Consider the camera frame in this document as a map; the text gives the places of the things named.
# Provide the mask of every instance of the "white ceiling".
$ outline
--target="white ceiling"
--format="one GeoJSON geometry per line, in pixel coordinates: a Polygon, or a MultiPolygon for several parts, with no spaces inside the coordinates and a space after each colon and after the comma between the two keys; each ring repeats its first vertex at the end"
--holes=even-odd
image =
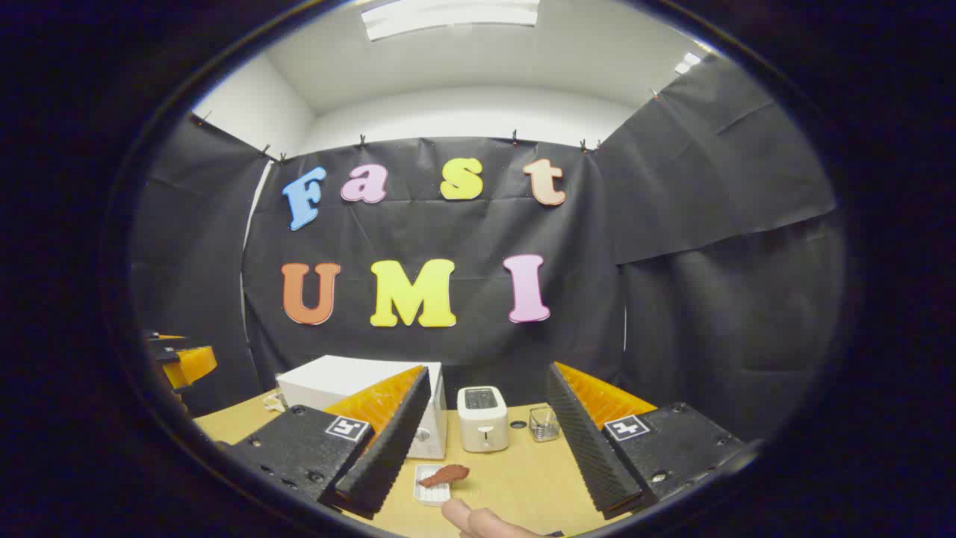
{"type": "Polygon", "coordinates": [[[274,44],[276,69],[316,114],[423,89],[538,87],[637,109],[677,74],[690,38],[615,0],[541,0],[534,28],[465,25],[368,40],[361,12],[338,8],[274,44]]]}

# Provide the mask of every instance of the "letter i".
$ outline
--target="letter i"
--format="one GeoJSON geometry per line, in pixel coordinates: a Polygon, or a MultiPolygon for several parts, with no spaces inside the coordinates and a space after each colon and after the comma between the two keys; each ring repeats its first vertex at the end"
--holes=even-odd
{"type": "Polygon", "coordinates": [[[511,287],[514,289],[514,310],[508,315],[512,322],[543,322],[551,316],[551,310],[541,303],[538,267],[543,263],[544,258],[537,254],[505,259],[504,265],[511,271],[511,287]]]}

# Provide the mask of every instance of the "brown toy chicken wing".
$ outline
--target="brown toy chicken wing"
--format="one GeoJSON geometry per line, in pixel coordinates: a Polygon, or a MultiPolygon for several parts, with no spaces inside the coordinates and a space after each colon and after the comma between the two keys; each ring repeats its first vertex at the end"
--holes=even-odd
{"type": "Polygon", "coordinates": [[[419,480],[419,484],[424,487],[431,487],[440,483],[455,482],[468,476],[468,472],[468,468],[464,465],[453,463],[451,465],[442,467],[434,475],[426,479],[419,480]]]}

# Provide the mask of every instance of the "white wall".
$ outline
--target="white wall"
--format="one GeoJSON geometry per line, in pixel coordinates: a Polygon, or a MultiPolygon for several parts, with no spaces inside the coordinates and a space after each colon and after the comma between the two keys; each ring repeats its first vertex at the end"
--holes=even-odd
{"type": "Polygon", "coordinates": [[[193,107],[193,112],[243,142],[279,158],[298,155],[315,112],[279,74],[266,55],[232,72],[193,107]]]}
{"type": "Polygon", "coordinates": [[[426,90],[339,108],[319,116],[296,155],[399,138],[476,136],[594,147],[635,109],[562,92],[508,86],[426,90]]]}

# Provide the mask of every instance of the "yellow foam letter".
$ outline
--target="yellow foam letter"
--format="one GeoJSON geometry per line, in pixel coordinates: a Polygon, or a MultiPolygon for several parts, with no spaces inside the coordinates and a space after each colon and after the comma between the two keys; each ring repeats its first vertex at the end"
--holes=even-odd
{"type": "Polygon", "coordinates": [[[419,306],[422,326],[452,326],[457,319],[451,313],[448,300],[448,279],[455,270],[450,259],[430,259],[422,266],[415,284],[408,281],[402,266],[397,261],[377,261],[372,264],[372,273],[379,278],[379,290],[375,298],[375,314],[370,321],[374,326],[395,326],[399,320],[392,313],[392,303],[406,325],[412,325],[419,306]]]}
{"type": "Polygon", "coordinates": [[[446,200],[470,200],[481,194],[485,184],[476,174],[481,173],[478,159],[452,159],[442,168],[445,181],[439,186],[446,200]]]}

